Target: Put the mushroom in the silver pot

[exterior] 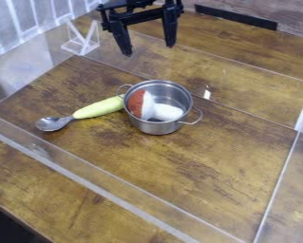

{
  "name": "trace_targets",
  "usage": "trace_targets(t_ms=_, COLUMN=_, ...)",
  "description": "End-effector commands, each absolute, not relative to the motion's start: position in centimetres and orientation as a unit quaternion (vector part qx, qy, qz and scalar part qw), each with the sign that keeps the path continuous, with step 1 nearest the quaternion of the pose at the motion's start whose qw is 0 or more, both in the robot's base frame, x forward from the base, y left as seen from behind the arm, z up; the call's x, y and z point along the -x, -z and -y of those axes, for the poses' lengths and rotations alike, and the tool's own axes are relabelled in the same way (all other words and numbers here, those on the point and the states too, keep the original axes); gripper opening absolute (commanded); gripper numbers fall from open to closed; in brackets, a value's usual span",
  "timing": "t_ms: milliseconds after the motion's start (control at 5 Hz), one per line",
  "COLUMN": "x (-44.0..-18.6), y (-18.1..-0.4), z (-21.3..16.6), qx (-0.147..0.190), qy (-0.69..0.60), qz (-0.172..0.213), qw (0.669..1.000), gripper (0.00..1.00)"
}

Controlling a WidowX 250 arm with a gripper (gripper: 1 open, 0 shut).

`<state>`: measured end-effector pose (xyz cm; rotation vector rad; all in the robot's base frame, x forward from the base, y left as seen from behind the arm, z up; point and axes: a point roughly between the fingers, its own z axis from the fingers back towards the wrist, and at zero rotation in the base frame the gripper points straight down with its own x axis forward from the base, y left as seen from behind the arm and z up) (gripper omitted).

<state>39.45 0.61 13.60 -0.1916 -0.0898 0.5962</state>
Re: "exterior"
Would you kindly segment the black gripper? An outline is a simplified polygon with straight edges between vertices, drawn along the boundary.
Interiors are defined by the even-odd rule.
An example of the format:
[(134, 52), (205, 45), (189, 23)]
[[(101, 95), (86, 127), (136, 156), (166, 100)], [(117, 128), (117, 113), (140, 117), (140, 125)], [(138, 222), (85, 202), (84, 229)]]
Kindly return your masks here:
[(185, 12), (182, 0), (165, 0), (156, 9), (157, 0), (112, 0), (101, 4), (97, 10), (102, 15), (102, 27), (114, 34), (122, 54), (133, 55), (133, 44), (128, 27), (161, 19), (165, 27), (165, 41), (169, 47), (177, 42), (178, 18)]

